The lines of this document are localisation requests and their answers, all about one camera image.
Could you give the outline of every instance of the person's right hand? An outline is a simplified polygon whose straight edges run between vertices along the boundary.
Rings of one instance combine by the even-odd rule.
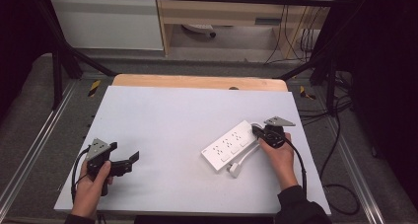
[[[291,141],[290,133],[285,133],[285,136]],[[297,186],[298,181],[293,170],[294,151],[292,147],[285,142],[279,148],[272,148],[262,138],[258,138],[258,143],[270,159],[270,163],[279,179],[280,188],[283,190],[287,187]]]

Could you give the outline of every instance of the black metal frame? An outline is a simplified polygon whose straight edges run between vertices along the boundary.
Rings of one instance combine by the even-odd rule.
[[[62,65],[71,78],[80,78],[83,74],[76,58],[89,64],[90,66],[98,69],[107,76],[115,76],[117,73],[108,70],[104,66],[98,64],[93,59],[89,58],[85,54],[81,53],[77,49],[73,48],[65,39],[64,34],[61,32],[59,24],[53,18],[52,14],[48,11],[45,0],[31,0],[34,7],[38,10],[42,16],[41,21],[45,21],[48,25],[49,31],[53,37],[54,50],[53,54],[53,67],[54,67],[54,106],[55,109],[59,102],[62,100],[62,79],[60,66]],[[247,3],[247,4],[267,4],[267,5],[292,5],[292,6],[316,6],[316,7],[345,7],[353,6],[356,4],[355,0],[177,0],[177,1],[204,1],[204,2],[225,2],[225,3]],[[302,65],[301,67],[284,74],[275,79],[288,80],[293,76],[301,73],[302,71],[315,67],[319,62],[324,60],[326,56],[319,54],[313,55],[310,62]],[[333,88],[333,84],[328,86],[328,94],[330,88]]]

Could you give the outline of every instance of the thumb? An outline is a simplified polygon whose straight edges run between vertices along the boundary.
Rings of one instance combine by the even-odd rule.
[[[103,183],[105,182],[105,179],[107,178],[107,176],[110,172],[110,166],[111,166],[110,161],[105,161],[104,162],[101,169],[99,170],[98,175],[95,178],[95,181],[94,181],[95,184],[99,184],[100,186],[103,185]]]

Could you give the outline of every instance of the power strip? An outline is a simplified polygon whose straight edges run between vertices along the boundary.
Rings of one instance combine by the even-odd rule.
[[[203,149],[201,154],[219,172],[229,162],[238,157],[256,140],[252,134],[252,127],[243,121],[228,131],[225,135]]]

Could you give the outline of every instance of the desk panel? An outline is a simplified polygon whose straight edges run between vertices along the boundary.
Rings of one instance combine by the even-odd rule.
[[[113,161],[140,152],[133,172],[115,178],[98,210],[135,214],[272,215],[280,210],[278,181],[258,150],[234,179],[216,174],[200,151],[243,120],[262,123],[273,115],[286,127],[307,169],[308,199],[330,213],[291,93],[216,89],[111,86],[82,146],[94,138],[118,148]],[[302,182],[300,164],[295,171]],[[55,209],[72,208],[70,176]]]

